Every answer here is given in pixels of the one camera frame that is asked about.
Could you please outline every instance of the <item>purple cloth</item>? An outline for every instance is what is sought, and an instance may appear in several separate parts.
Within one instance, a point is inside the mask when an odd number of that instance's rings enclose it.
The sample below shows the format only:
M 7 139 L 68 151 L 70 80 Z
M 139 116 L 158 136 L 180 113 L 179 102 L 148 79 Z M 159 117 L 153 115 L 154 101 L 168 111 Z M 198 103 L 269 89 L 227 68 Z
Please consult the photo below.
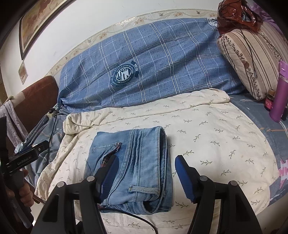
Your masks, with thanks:
M 260 6 L 258 6 L 256 3 L 253 3 L 253 6 L 251 6 L 250 4 L 248 6 L 250 10 L 258 14 L 263 21 L 270 23 L 279 33 L 283 34 L 278 25 L 271 18 L 271 16 L 266 11 L 264 11 Z

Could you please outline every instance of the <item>painting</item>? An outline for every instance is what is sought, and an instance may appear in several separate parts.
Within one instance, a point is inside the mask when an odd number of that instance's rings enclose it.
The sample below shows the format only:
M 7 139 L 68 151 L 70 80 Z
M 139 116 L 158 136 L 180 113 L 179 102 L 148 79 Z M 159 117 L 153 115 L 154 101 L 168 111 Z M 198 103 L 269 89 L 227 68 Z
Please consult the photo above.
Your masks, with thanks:
M 39 0 L 20 19 L 19 44 L 22 60 L 45 26 L 73 0 Z
M 24 82 L 28 76 L 24 61 L 21 63 L 18 73 L 19 73 L 20 80 L 21 80 L 22 84 L 24 84 Z

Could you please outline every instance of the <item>striped pillow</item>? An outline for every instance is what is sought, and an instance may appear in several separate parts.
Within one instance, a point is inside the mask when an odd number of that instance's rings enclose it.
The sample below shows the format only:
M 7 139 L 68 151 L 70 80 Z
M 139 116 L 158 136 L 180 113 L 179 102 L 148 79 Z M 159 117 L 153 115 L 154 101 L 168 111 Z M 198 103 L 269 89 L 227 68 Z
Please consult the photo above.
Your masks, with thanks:
M 258 33 L 234 29 L 217 44 L 255 99 L 264 99 L 269 88 L 276 90 L 278 62 L 288 62 L 288 42 L 272 25 L 264 22 Z

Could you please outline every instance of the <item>white wall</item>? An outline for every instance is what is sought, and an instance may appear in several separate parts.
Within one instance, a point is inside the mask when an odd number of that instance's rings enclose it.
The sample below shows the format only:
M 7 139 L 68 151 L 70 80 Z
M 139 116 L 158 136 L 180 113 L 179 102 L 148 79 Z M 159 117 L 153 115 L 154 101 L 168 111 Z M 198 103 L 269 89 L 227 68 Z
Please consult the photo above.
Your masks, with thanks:
M 22 85 L 18 30 L 13 28 L 0 50 L 0 65 L 7 95 L 41 79 L 66 53 L 82 41 L 122 20 L 160 10 L 195 8 L 217 10 L 220 0 L 75 0 L 43 30 L 24 59 L 28 77 Z

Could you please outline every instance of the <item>zipper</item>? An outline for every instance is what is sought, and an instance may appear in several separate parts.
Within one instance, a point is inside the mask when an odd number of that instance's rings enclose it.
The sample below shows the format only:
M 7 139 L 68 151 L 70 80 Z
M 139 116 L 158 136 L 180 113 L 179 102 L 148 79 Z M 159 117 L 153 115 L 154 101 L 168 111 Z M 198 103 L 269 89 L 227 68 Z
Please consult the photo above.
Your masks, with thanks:
M 102 160 L 101 166 L 100 167 L 105 167 L 108 160 L 110 159 L 110 157 L 119 151 L 119 149 L 121 148 L 122 143 L 121 142 L 117 142 L 116 144 L 116 148 L 114 150 L 112 150 L 111 152 L 109 152 Z

